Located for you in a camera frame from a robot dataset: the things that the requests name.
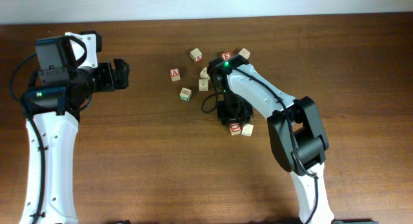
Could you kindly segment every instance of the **wooden table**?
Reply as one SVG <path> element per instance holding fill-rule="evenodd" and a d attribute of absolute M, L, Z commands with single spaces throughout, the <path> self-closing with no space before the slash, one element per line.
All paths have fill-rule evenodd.
<path fill-rule="evenodd" d="M 20 220 L 28 139 L 8 93 L 15 66 L 34 41 L 97 30 L 99 61 L 130 64 L 130 86 L 94 94 L 74 150 L 80 223 L 247 223 L 298 217 L 290 175 L 276 163 L 267 123 L 231 137 L 216 114 L 200 111 L 199 72 L 220 52 L 247 48 L 257 71 L 318 105 L 330 149 L 325 184 L 338 219 L 413 219 L 413 13 L 308 15 L 188 21 L 0 26 L 0 220 Z M 194 63 L 189 51 L 204 60 Z M 15 92 L 27 85 L 32 60 Z M 182 80 L 171 82 L 179 67 Z M 179 99 L 191 88 L 189 102 Z"/>

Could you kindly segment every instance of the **white background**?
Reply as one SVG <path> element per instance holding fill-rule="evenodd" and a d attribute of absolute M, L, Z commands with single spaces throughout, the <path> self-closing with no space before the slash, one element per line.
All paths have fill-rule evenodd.
<path fill-rule="evenodd" d="M 0 24 L 413 11 L 413 0 L 0 0 Z"/>

